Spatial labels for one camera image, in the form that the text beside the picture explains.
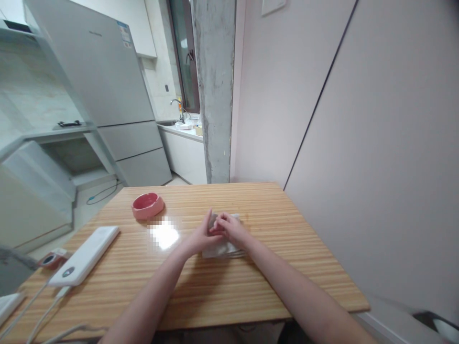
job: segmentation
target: kitchen sink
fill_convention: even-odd
[[[165,127],[171,127],[171,126],[174,126],[177,122],[180,122],[180,121],[177,119],[173,119],[173,120],[168,120],[168,121],[159,121],[159,122],[156,122],[156,124],[161,124],[161,125],[164,125]]]

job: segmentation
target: faucet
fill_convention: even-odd
[[[185,116],[183,115],[183,112],[186,112],[188,114],[188,117],[191,118],[190,114],[188,113],[188,111],[186,111],[184,108],[183,108],[183,104],[180,100],[178,99],[172,99],[171,102],[170,102],[170,105],[172,105],[173,102],[177,102],[180,104],[180,120],[182,121],[182,123],[185,123]]]

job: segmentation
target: wooden table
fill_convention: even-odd
[[[132,217],[131,204],[138,195],[147,192],[160,194],[165,209],[154,221],[138,223]],[[325,289],[349,312],[370,309],[363,294],[277,184],[124,188],[65,245],[75,251],[99,226],[120,226],[120,234],[91,274],[60,301],[36,339],[50,339],[78,323],[110,326],[210,207],[216,213],[239,213],[254,237]],[[16,317],[47,277],[39,270],[23,284],[29,297],[6,324]],[[56,293],[57,289],[46,288],[7,340],[25,342]],[[290,317],[250,258],[203,259],[196,255],[185,264],[160,329]],[[78,332],[69,338],[95,335],[102,333]]]

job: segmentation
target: white power bank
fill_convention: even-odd
[[[83,282],[92,268],[120,232],[118,226],[99,227],[80,246],[72,257],[49,280],[54,287],[77,286]]]

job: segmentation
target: forearm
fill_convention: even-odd
[[[374,343],[332,297],[265,244],[253,239],[248,245],[248,253],[315,343]]]
[[[151,343],[188,256],[179,247],[102,338],[103,343]]]

